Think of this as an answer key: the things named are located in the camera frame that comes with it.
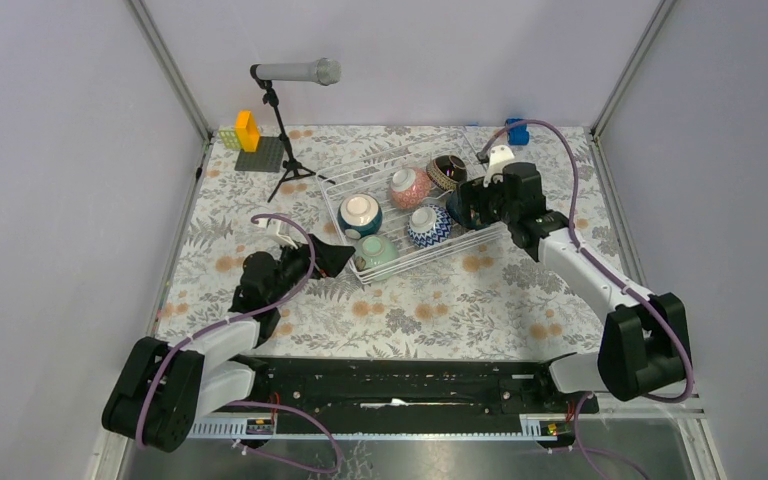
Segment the blue white patterned bowl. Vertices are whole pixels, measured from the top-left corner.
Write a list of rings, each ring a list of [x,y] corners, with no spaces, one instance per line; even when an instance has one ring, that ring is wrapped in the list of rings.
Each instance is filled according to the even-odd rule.
[[[428,248],[446,241],[452,232],[453,220],[438,205],[423,205],[409,217],[407,230],[411,242],[418,248]]]

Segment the dark teal floral bowl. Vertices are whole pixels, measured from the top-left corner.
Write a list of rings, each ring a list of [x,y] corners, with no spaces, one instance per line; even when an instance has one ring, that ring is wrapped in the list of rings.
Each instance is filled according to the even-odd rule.
[[[464,229],[483,230],[488,227],[488,224],[480,219],[478,212],[463,205],[461,196],[457,192],[449,195],[445,208],[453,221]]]

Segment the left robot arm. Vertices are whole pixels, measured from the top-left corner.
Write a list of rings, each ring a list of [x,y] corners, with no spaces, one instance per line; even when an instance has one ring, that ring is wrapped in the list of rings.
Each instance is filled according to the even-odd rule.
[[[269,339],[282,303],[305,281],[337,276],[354,254],[351,246],[313,237],[308,244],[282,247],[279,257],[249,255],[224,319],[176,344],[153,337],[136,342],[102,411],[102,427],[172,452],[202,416],[233,401],[248,411],[264,407],[268,381],[237,356]]]

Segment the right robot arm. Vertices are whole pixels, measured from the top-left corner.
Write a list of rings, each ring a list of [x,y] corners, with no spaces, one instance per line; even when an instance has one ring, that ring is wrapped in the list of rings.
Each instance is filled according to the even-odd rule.
[[[595,353],[549,361],[533,386],[535,402],[557,412],[578,392],[608,392],[681,403],[693,393],[686,310],[674,294],[657,295],[607,265],[578,236],[571,218],[551,210],[535,165],[513,162],[461,183],[457,211],[481,224],[503,223],[513,243],[559,276],[602,322]]]

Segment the mint green bowl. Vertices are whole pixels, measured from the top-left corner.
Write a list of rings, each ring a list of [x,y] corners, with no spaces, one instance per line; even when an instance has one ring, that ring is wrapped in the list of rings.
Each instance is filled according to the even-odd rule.
[[[382,235],[363,237],[355,246],[353,262],[362,272],[380,267],[396,260],[400,256],[396,245]]]

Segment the teal and cream bowl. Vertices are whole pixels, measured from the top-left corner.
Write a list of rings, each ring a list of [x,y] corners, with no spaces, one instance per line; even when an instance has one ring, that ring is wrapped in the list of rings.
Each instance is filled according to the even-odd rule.
[[[353,194],[343,199],[338,210],[338,224],[350,240],[377,234],[383,223],[379,202],[367,194]]]

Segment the blue toy brick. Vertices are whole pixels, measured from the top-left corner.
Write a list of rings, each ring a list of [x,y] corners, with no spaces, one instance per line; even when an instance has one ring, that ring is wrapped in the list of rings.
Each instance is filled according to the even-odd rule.
[[[526,125],[516,126],[522,118],[507,118],[505,126],[507,130],[507,142],[510,146],[526,146],[530,143],[531,135]]]

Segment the black gold-rimmed bowl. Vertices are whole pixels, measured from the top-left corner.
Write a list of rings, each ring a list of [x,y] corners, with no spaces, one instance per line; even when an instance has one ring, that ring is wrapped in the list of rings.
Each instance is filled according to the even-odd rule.
[[[444,191],[454,191],[468,179],[465,163],[455,155],[441,155],[431,159],[426,166],[426,174],[434,185]]]

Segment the black microphone tripod stand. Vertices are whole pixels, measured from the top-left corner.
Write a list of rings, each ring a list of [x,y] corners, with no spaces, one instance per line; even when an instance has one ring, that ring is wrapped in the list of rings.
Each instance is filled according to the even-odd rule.
[[[275,198],[278,191],[281,189],[281,187],[284,184],[287,184],[292,181],[304,180],[304,179],[313,177],[313,178],[319,178],[319,179],[325,180],[326,182],[332,182],[331,179],[325,177],[322,174],[318,174],[316,171],[310,168],[305,167],[299,160],[296,159],[293,148],[292,148],[291,140],[286,131],[283,118],[280,113],[280,109],[279,109],[280,100],[274,88],[274,83],[279,81],[263,82],[263,81],[258,81],[254,78],[253,80],[264,91],[264,94],[262,97],[262,103],[264,105],[269,105],[273,109],[273,113],[275,115],[275,118],[279,127],[278,138],[282,141],[285,149],[285,154],[287,156],[287,159],[283,160],[282,162],[282,168],[283,168],[282,177],[278,180],[278,183],[276,184],[272,193],[268,197],[268,202],[271,202]]]

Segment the floral tablecloth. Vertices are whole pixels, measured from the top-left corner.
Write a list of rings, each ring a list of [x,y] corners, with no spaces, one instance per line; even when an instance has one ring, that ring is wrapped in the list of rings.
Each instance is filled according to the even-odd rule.
[[[455,152],[474,159],[494,127],[296,126],[297,158],[316,170],[338,161],[438,135],[453,136]],[[584,127],[560,127],[579,169],[574,215],[579,238],[621,268],[617,236],[590,158]],[[515,148],[543,177],[550,208],[568,210],[572,172],[561,143],[529,127],[531,142]],[[315,179],[281,186],[279,174],[235,170],[237,153],[213,146],[171,286],[158,312],[156,336],[170,343],[214,323],[229,309],[245,257],[277,253],[250,217],[281,213],[328,243],[339,236]],[[261,355],[543,360],[591,352],[603,327],[587,304],[542,265],[516,248],[507,231],[451,257],[380,283],[362,285],[347,268],[335,279],[309,283],[283,305]]]

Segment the grey toy baseplate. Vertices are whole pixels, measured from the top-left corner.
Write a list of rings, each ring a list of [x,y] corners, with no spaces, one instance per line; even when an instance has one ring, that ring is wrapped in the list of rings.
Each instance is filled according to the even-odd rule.
[[[238,172],[277,173],[282,170],[285,149],[275,136],[261,136],[254,152],[241,150],[234,170]]]

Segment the yellow toy brick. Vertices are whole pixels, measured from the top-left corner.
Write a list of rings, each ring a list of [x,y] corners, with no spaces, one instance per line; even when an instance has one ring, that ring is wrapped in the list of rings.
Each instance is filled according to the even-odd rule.
[[[240,149],[246,153],[255,153],[260,142],[260,131],[250,110],[241,110],[234,123]]]

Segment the light green toy brick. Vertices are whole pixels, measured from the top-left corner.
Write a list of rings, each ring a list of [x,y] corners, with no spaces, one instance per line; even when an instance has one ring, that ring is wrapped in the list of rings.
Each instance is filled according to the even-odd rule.
[[[236,151],[240,151],[242,149],[239,137],[235,129],[219,129],[217,131],[217,135],[226,149]]]

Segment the grey microphone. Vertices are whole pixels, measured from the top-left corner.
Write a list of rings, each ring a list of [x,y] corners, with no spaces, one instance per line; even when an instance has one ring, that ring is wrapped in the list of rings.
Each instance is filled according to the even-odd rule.
[[[263,82],[310,82],[330,86],[341,80],[342,67],[336,60],[320,58],[307,63],[254,64],[250,67],[250,74]]]

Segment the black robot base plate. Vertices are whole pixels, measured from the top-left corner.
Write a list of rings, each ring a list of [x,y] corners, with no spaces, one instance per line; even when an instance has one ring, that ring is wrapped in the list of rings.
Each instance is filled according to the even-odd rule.
[[[580,394],[564,394],[545,362],[245,357],[255,385],[245,412],[280,434],[514,434],[523,415],[568,420]]]

